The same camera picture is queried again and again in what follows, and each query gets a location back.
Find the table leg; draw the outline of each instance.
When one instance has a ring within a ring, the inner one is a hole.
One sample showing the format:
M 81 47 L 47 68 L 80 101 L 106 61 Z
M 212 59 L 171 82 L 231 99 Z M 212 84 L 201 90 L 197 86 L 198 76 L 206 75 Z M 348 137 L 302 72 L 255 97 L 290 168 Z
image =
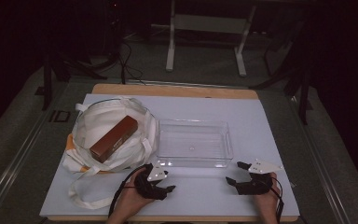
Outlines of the table leg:
M 246 38 L 248 37 L 249 30 L 251 28 L 252 20 L 255 15 L 255 9 L 256 6 L 253 6 L 246 20 L 246 23 L 243 27 L 241 42 L 237 47 L 234 48 L 235 58 L 237 60 L 238 72 L 240 73 L 240 77 L 246 77 L 245 65 L 243 63 L 243 58 L 242 58 L 242 50 L 243 50 L 243 46 L 245 45 Z
M 168 48 L 167 66 L 168 72 L 173 71 L 173 59 L 175 56 L 175 0 L 171 1 L 171 25 L 170 25 L 170 46 Z

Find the transparent tray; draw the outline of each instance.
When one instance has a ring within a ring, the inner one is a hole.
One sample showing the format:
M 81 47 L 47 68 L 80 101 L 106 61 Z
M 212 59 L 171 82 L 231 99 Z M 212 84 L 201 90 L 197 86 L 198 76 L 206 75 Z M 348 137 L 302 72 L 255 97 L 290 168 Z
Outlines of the transparent tray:
M 160 166 L 227 167 L 233 158 L 228 125 L 224 121 L 160 120 Z

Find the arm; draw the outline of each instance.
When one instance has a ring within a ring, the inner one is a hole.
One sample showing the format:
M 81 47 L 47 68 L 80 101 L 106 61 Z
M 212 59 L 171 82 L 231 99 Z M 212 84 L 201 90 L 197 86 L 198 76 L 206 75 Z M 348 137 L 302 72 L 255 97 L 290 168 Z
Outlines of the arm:
M 125 188 L 121 192 L 115 210 L 107 219 L 106 224 L 122 224 L 129 217 L 137 214 L 144 206 L 154 201 L 154 199 L 142 197 L 134 187 L 135 177 L 144 170 L 145 168 L 132 175 L 130 182 L 125 185 Z
M 270 174 L 271 177 L 276 178 L 275 173 Z M 272 179 L 272 188 L 275 189 L 278 193 L 281 191 L 277 187 L 275 179 Z M 270 190 L 268 193 L 255 195 L 254 196 L 255 205 L 260 213 L 260 216 L 265 224 L 277 224 L 278 220 L 276 217 L 276 209 L 278 203 L 278 197 Z

